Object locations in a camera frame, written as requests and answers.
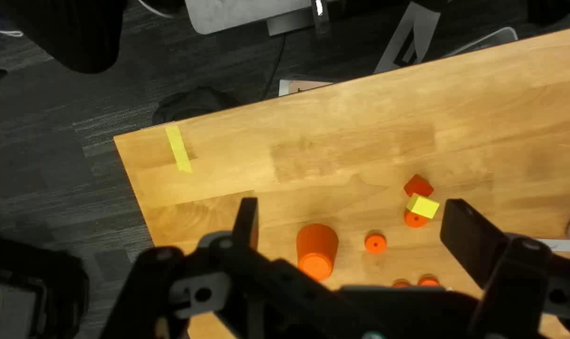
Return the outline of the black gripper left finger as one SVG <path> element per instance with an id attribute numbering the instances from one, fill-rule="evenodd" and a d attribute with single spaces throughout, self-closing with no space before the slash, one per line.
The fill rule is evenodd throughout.
<path id="1" fill-rule="evenodd" d="M 251 248 L 258 246 L 258 199 L 243 197 L 236 223 L 234 223 L 234 238 Z"/>

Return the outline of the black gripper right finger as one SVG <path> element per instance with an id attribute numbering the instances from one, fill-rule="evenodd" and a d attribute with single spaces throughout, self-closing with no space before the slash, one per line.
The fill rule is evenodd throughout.
<path id="1" fill-rule="evenodd" d="M 446 201 L 441 240 L 480 287 L 508 244 L 507 233 L 465 199 Z"/>

